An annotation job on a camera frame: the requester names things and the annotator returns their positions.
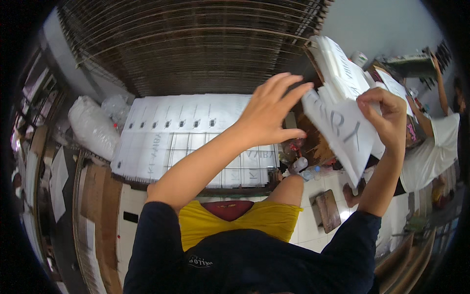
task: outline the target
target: plastic bottle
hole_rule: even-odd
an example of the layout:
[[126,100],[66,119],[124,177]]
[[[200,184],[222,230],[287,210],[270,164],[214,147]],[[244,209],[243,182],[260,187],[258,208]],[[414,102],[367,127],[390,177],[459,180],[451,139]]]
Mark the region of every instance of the plastic bottle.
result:
[[308,166],[308,160],[305,157],[300,157],[289,167],[289,173],[291,175],[296,175],[302,169]]
[[304,181],[310,181],[311,179],[315,178],[315,175],[317,175],[320,172],[320,167],[319,166],[312,166],[312,167],[307,167],[303,172],[301,172],[299,175],[304,178]]

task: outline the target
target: red cushion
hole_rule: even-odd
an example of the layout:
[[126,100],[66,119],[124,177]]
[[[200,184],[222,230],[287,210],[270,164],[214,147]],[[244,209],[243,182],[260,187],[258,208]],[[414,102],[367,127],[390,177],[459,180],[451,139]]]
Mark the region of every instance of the red cushion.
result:
[[224,221],[231,222],[244,215],[254,202],[248,200],[229,200],[218,202],[206,202],[201,205],[210,213]]

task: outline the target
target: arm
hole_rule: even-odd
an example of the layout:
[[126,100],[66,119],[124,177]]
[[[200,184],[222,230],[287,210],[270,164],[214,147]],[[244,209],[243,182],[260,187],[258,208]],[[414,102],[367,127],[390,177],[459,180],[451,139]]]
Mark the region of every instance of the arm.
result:
[[[372,108],[370,102],[380,103],[382,116]],[[357,103],[385,145],[385,153],[364,188],[357,210],[382,217],[392,200],[403,166],[407,106],[403,99],[380,88],[365,92],[358,97]]]
[[305,132],[300,129],[281,127],[288,111],[313,87],[311,83],[303,84],[282,98],[290,85],[301,80],[301,76],[281,73],[259,86],[233,126],[183,158],[158,182],[148,186],[147,202],[164,202],[178,212],[241,152],[258,145],[305,138]]
[[444,90],[444,81],[442,79],[442,74],[440,72],[439,62],[433,53],[431,53],[431,56],[432,56],[432,61],[434,62],[434,66],[436,67],[436,72],[437,72],[439,102],[441,104],[442,111],[444,112],[445,116],[447,116],[449,115],[449,106],[447,105],[447,96]]
[[424,114],[419,111],[418,107],[416,106],[415,102],[410,96],[407,96],[408,104],[410,104],[411,111],[415,114],[416,118],[418,119],[418,123],[423,129],[426,136],[429,138],[434,138],[434,132],[432,130],[432,124],[429,118],[425,117]]

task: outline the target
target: yellow shorts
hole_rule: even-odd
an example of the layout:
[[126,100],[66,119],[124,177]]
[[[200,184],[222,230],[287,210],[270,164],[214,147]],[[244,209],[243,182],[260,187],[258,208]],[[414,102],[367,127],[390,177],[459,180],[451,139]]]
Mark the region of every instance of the yellow shorts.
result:
[[187,251],[202,239],[220,232],[237,229],[256,229],[279,240],[289,242],[303,208],[272,201],[255,202],[244,215],[234,221],[224,221],[191,201],[180,210],[181,243]]

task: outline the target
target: leg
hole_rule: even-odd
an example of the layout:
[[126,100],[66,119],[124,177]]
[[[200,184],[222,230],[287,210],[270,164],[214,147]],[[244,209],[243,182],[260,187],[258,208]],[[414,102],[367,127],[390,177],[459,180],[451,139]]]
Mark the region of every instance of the leg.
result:
[[265,199],[282,204],[300,206],[304,191],[304,179],[299,175],[290,175],[283,179],[276,189]]
[[346,204],[348,205],[348,207],[353,207],[354,205],[359,203],[360,197],[365,187],[366,187],[366,180],[361,179],[357,187],[358,194],[357,196],[354,196],[353,190],[351,189],[351,187],[349,187],[348,184],[345,184],[343,186],[343,194],[345,195],[345,200],[346,200]]

